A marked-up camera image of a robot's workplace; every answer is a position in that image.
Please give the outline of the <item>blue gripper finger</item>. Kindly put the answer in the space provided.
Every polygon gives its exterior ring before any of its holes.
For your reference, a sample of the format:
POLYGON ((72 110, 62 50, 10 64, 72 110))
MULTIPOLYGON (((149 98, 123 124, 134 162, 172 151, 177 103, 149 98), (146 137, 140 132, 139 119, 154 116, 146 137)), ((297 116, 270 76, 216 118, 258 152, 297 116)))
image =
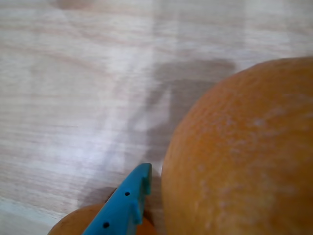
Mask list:
POLYGON ((135 235, 144 220, 145 198, 151 193, 152 165, 138 165, 115 190, 84 230, 85 235, 135 235))

